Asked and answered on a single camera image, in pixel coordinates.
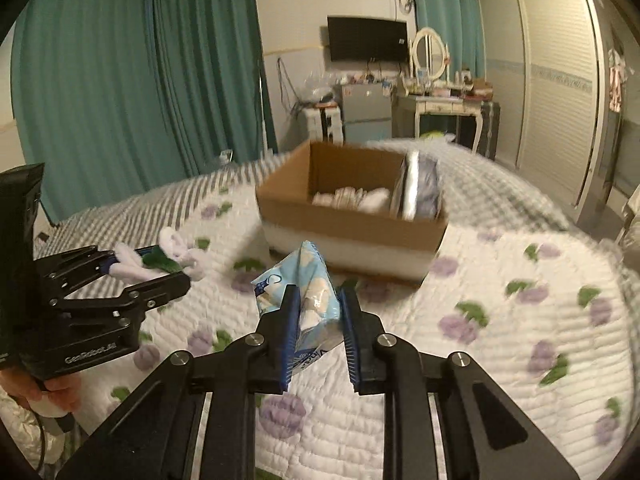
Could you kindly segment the person left hand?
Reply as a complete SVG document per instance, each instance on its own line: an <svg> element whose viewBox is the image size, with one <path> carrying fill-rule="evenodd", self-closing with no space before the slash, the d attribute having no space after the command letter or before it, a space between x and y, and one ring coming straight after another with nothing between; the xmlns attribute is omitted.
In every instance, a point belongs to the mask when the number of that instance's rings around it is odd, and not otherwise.
<svg viewBox="0 0 640 480"><path fill-rule="evenodd" d="M41 388L26 370L9 367L1 371L1 388L23 408L30 408L42 398L65 413L77 411L81 404L81 376L78 374L49 379Z"/></svg>

